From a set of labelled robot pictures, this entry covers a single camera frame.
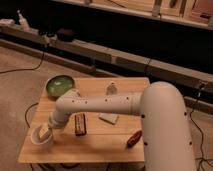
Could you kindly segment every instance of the bottle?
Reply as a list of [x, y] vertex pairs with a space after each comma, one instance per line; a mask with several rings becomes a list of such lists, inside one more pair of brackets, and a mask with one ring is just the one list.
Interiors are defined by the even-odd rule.
[[19, 23], [20, 23], [22, 29], [24, 31], [29, 31], [30, 30], [30, 26], [29, 26], [26, 18], [23, 17], [23, 15], [21, 14], [20, 10], [18, 10], [17, 13], [18, 13], [18, 16], [19, 16]]

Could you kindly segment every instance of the white cup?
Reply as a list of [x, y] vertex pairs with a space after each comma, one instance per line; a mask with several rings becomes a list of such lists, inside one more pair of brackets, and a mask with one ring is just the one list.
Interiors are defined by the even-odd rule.
[[53, 140], [53, 133], [51, 134], [43, 141], [41, 141], [39, 137], [39, 132], [42, 128], [42, 125], [36, 127], [33, 132], [31, 133], [31, 142], [37, 146], [40, 146], [42, 148], [48, 148], [51, 147], [54, 144]]

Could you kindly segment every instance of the small object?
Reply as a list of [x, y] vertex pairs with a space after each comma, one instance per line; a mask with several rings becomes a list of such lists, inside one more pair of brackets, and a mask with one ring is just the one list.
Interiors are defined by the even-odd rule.
[[[118, 92], [118, 90], [115, 86], [115, 82], [110, 81], [109, 85], [106, 88], [106, 95], [117, 94], [117, 92]], [[115, 125], [118, 120], [118, 115], [111, 114], [111, 113], [100, 113], [99, 119], [102, 119], [108, 123]]]
[[23, 17], [23, 15], [21, 14], [20, 10], [18, 10], [17, 13], [18, 13], [18, 16], [19, 16], [19, 23], [20, 23], [22, 29], [24, 31], [29, 31], [30, 30], [30, 26], [29, 26], [26, 18]]
[[75, 82], [72, 77], [59, 75], [47, 82], [46, 90], [49, 96], [58, 98], [73, 88], [74, 84]]
[[113, 81], [110, 81], [109, 86], [106, 89], [106, 95], [112, 95], [117, 94], [118, 90], [116, 88], [116, 85]]
[[160, 14], [160, 8], [161, 8], [162, 0], [155, 0], [154, 6], [152, 9], [152, 16], [158, 17]]
[[87, 134], [86, 118], [84, 113], [75, 115], [75, 135], [82, 136]]
[[208, 23], [209, 27], [213, 27], [213, 15], [210, 17], [209, 19], [209, 23]]
[[84, 3], [85, 3], [86, 5], [89, 5], [89, 4], [92, 3], [92, 0], [84, 0]]
[[116, 124], [118, 117], [119, 116], [117, 114], [111, 114], [111, 113], [100, 113], [100, 115], [99, 115], [100, 119], [102, 119], [106, 122], [109, 122], [113, 125]]
[[141, 138], [142, 136], [142, 131], [137, 131], [136, 133], [133, 134], [127, 141], [127, 147], [132, 148]]
[[49, 128], [48, 124], [47, 123], [43, 124], [39, 131], [40, 140], [45, 141], [51, 135], [51, 133], [52, 133], [52, 131]]
[[0, 26], [13, 26], [15, 21], [13, 19], [1, 19]]
[[59, 29], [56, 34], [57, 34], [58, 40], [61, 40], [64, 42], [72, 42], [76, 35], [74, 30], [65, 29], [65, 28]]
[[200, 17], [201, 17], [201, 18], [205, 18], [205, 19], [210, 19], [210, 18], [211, 18], [211, 15], [206, 14], [206, 13], [201, 13]]
[[173, 8], [177, 3], [177, 0], [170, 0], [169, 6], [170, 8]]

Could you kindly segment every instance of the wooden shelf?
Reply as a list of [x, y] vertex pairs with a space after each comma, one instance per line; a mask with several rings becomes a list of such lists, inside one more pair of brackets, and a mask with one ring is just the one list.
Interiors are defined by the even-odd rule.
[[93, 3], [86, 5], [84, 0], [53, 0], [56, 2], [84, 6], [88, 8], [100, 9], [110, 12], [117, 12], [121, 14], [148, 18], [152, 20], [159, 20], [174, 24], [180, 24], [195, 28], [206, 30], [213, 30], [213, 27], [208, 26], [205, 22], [198, 22], [191, 17], [191, 9], [194, 0], [187, 0], [184, 15], [180, 15], [180, 8], [182, 0], [178, 0], [174, 8], [169, 8], [169, 0], [163, 0], [161, 5], [161, 17], [153, 17], [152, 9], [154, 0], [113, 0], [114, 2], [125, 6], [120, 7], [107, 0], [93, 0]]

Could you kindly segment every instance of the cable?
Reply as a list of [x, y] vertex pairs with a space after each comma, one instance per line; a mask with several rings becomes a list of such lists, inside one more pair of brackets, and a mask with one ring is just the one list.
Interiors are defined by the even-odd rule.
[[24, 68], [24, 69], [13, 69], [13, 70], [8, 70], [8, 71], [2, 71], [2, 72], [0, 72], [0, 74], [6, 74], [6, 73], [18, 72], [18, 71], [34, 71], [34, 70], [37, 70], [42, 65], [42, 63], [44, 61], [44, 57], [45, 57], [45, 50], [43, 51], [41, 60], [40, 60], [39, 64], [36, 67], [34, 67], [34, 68], [26, 68], [26, 69]]
[[198, 95], [197, 95], [197, 99], [196, 101], [194, 102], [193, 104], [193, 107], [192, 107], [192, 111], [190, 112], [189, 116], [190, 116], [190, 119], [191, 121], [193, 122], [193, 124], [196, 126], [196, 128], [198, 129], [198, 131], [201, 133], [201, 143], [200, 143], [200, 151], [201, 151], [201, 157], [200, 158], [197, 158], [196, 160], [200, 160], [199, 161], [199, 164], [198, 164], [198, 168], [197, 168], [197, 171], [200, 171], [200, 169], [202, 169], [203, 171], [205, 171], [204, 167], [203, 167], [203, 162], [206, 162], [209, 166], [213, 167], [213, 165], [208, 161], [211, 159], [205, 159], [204, 157], [204, 150], [203, 150], [203, 144], [204, 144], [204, 133], [202, 131], [202, 129], [198, 126], [198, 124], [194, 121], [192, 115], [195, 111], [195, 108], [199, 102], [199, 99], [200, 99], [200, 96], [201, 96], [201, 91], [205, 88], [205, 85], [202, 84], [200, 85], [199, 89], [198, 89]]
[[32, 171], [35, 171], [32, 163], [30, 163], [30, 168], [31, 168]]
[[63, 167], [64, 169], [74, 169], [76, 167], [78, 167], [80, 165], [80, 163], [76, 163], [76, 164], [73, 164], [71, 166], [68, 166], [68, 165], [65, 165], [63, 163], [60, 163], [61, 167]]
[[111, 2], [111, 3], [113, 3], [113, 4], [118, 5], [119, 7], [126, 8], [125, 6], [123, 6], [123, 5], [121, 5], [121, 4], [117, 3], [117, 2], [115, 2], [115, 1], [113, 1], [113, 0], [107, 0], [107, 1], [109, 1], [109, 2]]
[[27, 108], [27, 110], [25, 111], [24, 118], [25, 118], [25, 122], [26, 122], [28, 128], [30, 128], [30, 124], [29, 124], [29, 122], [28, 122], [28, 120], [27, 120], [28, 111], [29, 111], [32, 107], [34, 107], [34, 106], [36, 106], [36, 105], [38, 105], [38, 103], [34, 103], [34, 104], [30, 105], [30, 106]]

